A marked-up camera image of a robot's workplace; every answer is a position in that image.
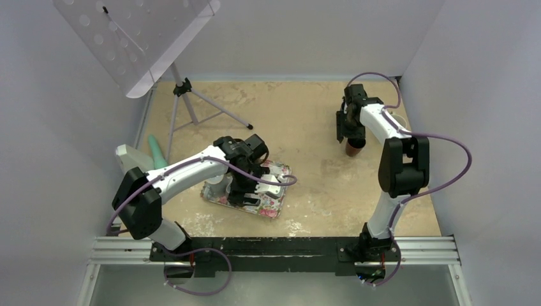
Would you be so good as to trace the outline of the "white music stand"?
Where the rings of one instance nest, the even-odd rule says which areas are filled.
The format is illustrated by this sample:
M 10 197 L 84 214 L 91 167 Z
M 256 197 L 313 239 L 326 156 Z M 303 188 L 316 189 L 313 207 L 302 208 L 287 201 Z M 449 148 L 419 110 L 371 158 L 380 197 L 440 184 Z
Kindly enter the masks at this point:
M 219 1 L 54 1 L 57 11 L 127 98 L 145 96 L 170 71 L 175 80 L 174 106 L 183 99 L 193 125 L 200 124 L 188 93 L 240 122 L 229 112 L 191 87 L 175 63 L 182 51 L 215 16 Z

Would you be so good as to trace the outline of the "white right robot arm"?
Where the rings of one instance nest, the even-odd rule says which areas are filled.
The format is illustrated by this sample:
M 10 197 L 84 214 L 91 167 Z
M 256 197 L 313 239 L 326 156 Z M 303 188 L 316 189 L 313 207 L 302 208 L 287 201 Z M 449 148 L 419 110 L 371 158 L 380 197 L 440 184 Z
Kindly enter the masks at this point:
M 429 140 L 425 136 L 411 136 L 389 114 L 380 98 L 367 95 L 362 84 L 347 85 L 336 112 L 336 139 L 346 142 L 346 154 L 353 157 L 366 146 L 368 131 L 382 145 L 378 167 L 382 193 L 351 252 L 374 259 L 392 248 L 394 227 L 406 199 L 428 185 Z

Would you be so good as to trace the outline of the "light grey mug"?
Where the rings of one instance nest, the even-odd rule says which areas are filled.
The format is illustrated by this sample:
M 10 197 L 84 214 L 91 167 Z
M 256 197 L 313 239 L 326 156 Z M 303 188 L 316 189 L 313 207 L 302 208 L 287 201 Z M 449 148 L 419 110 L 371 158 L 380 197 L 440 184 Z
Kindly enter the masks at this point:
M 230 177 L 228 175 L 220 175 L 210 178 L 205 181 L 203 195 L 208 198 L 221 198 L 228 194 L 230 185 Z

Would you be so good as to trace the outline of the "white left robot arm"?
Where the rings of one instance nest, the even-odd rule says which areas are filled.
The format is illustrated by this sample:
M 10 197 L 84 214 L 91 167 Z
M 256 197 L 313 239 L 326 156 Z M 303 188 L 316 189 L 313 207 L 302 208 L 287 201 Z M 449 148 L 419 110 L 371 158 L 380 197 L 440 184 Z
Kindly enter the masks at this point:
M 245 140 L 222 136 L 194 156 L 164 168 L 144 172 L 136 166 L 124 174 L 112 200 L 114 217 L 133 239 L 150 238 L 173 260 L 184 260 L 190 252 L 188 234 L 163 217 L 162 206 L 181 192 L 228 173 L 245 193 L 252 192 L 268 173 L 262 166 L 268 155 L 268 146 L 256 134 Z

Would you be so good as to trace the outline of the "floral serving tray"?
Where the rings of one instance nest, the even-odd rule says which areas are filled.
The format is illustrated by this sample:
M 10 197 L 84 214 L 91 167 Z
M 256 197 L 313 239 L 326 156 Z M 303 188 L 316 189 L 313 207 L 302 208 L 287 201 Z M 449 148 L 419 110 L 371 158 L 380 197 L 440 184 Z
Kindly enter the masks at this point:
M 232 174 L 227 173 L 226 175 L 228 175 L 230 177 L 230 184 L 231 184 Z M 202 188 L 202 190 L 200 192 L 200 196 L 205 201 L 208 201 L 208 202 L 214 203 L 214 204 L 218 204 L 218 205 L 222 205 L 224 207 L 230 207 L 230 208 L 240 210 L 240 211 L 243 211 L 243 212 L 246 212 L 246 213 L 268 217 L 268 218 L 271 218 L 271 219 L 275 219 L 280 215 L 281 210 L 283 208 L 283 203 L 284 203 L 284 200 L 285 200 L 285 193 L 286 193 L 286 191 L 285 191 L 285 193 L 282 195 L 282 197 L 280 197 L 277 200 L 272 199 L 272 198 L 270 198 L 268 196 L 265 196 L 265 195 L 260 196 L 259 194 L 256 194 L 261 200 L 261 203 L 260 203 L 260 205 L 258 207 L 237 207 L 234 204 L 229 204 L 229 202 L 227 200 L 228 195 L 223 196 L 221 198 L 212 198 L 212 199 L 206 198 L 203 195 L 203 188 Z

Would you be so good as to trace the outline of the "small brown mug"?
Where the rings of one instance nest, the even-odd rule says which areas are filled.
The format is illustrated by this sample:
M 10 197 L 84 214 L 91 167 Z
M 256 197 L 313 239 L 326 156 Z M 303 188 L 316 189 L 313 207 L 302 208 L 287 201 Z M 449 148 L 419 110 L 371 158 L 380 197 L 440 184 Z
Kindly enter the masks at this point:
M 349 157 L 357 156 L 366 145 L 364 138 L 349 138 L 345 146 L 345 153 Z

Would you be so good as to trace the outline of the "white angular block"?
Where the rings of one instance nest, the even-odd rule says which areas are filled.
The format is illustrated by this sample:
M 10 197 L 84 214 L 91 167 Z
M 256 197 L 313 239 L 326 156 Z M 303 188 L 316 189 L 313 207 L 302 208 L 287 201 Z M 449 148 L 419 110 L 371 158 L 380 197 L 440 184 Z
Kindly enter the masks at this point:
M 154 161 L 151 156 L 126 144 L 115 149 L 115 157 L 124 174 L 136 167 L 139 167 L 144 173 L 154 169 Z

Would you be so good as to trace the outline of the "light green mug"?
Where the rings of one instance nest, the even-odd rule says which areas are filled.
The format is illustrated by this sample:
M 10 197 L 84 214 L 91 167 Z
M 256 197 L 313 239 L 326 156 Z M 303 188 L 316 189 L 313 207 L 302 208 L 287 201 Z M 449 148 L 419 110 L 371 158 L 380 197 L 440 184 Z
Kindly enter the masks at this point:
M 403 116 L 395 112 L 390 112 L 390 115 L 401 127 L 403 127 L 404 129 L 408 129 L 408 122 Z

